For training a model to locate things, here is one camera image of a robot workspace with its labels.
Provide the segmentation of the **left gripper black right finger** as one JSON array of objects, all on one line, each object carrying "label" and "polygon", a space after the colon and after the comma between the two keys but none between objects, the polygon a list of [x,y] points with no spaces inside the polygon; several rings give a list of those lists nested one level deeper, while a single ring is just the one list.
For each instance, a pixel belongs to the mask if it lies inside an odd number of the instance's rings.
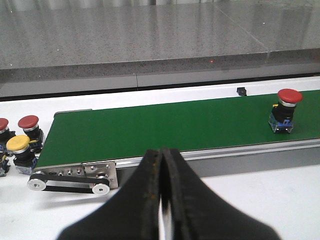
[{"label": "left gripper black right finger", "polygon": [[170,206],[175,240],[278,240],[270,226],[250,217],[212,191],[177,149],[160,151],[160,189]]}]

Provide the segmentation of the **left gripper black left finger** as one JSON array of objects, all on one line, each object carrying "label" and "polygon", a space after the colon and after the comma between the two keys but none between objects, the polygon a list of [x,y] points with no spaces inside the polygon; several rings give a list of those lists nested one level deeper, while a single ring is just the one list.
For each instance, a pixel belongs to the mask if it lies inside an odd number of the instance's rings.
[{"label": "left gripper black left finger", "polygon": [[58,239],[159,239],[159,169],[159,152],[148,150],[114,196],[88,216],[66,227]]}]

